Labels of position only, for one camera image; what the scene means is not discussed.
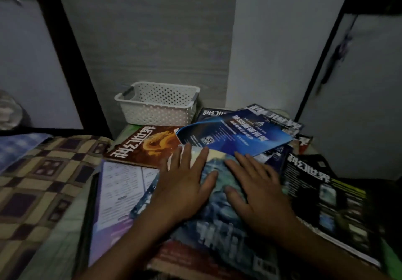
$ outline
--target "checkered fabric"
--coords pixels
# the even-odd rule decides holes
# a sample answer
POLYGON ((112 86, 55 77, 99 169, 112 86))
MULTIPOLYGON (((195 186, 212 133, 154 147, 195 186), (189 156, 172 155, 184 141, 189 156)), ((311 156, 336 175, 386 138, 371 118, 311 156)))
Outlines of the checkered fabric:
POLYGON ((0 174, 49 137, 52 136, 40 133, 0 137, 0 174))
POLYGON ((112 141, 57 137, 0 176, 0 280, 17 279, 99 165, 112 141))

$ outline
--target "hand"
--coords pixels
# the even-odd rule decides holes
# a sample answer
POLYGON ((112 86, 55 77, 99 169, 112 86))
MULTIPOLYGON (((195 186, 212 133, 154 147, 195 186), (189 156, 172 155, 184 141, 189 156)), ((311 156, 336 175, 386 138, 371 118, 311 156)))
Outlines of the hand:
POLYGON ((174 151, 170 170, 167 160, 161 162, 159 181, 149 204, 149 208, 163 209, 174 225, 197 213, 208 200, 218 177, 218 172, 212 171, 200 185, 201 172, 209 152, 207 147, 201 150, 191 168, 191 145, 187 143, 184 146, 180 162, 181 150, 179 146, 174 151))
POLYGON ((244 156, 236 152, 235 157, 242 166, 232 160, 225 163, 242 185, 248 203, 234 188, 226 186, 228 202, 251 229, 281 245, 291 235, 298 220, 282 193, 278 173, 248 154, 244 156))

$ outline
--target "wood grain wall panel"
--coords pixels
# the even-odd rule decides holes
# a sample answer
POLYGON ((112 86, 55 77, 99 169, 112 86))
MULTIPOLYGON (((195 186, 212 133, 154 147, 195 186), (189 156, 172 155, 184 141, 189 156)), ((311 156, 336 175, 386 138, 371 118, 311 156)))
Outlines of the wood grain wall panel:
POLYGON ((224 106, 236 0, 62 0, 114 136, 113 97, 135 81, 201 87, 224 106))

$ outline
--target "perforated basket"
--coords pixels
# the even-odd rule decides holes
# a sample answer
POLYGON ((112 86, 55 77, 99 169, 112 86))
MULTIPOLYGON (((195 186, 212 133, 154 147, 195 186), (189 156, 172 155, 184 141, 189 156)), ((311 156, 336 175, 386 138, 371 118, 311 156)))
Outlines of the perforated basket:
POLYGON ((199 92, 196 86, 136 82, 115 100, 130 124, 181 126, 191 122, 199 92))

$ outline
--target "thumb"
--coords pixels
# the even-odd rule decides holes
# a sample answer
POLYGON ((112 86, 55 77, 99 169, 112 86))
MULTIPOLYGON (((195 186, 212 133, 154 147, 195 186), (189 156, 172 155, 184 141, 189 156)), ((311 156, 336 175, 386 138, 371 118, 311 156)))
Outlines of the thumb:
POLYGON ((198 199, 200 201, 200 205, 204 204, 208 200, 212 190, 214 189, 217 178, 218 178, 218 171, 212 171, 205 178, 203 184, 201 185, 198 191, 198 199))
POLYGON ((233 187, 225 186, 225 193, 229 204, 237 212, 239 217, 247 222, 251 213, 250 206, 244 202, 240 194, 233 187))

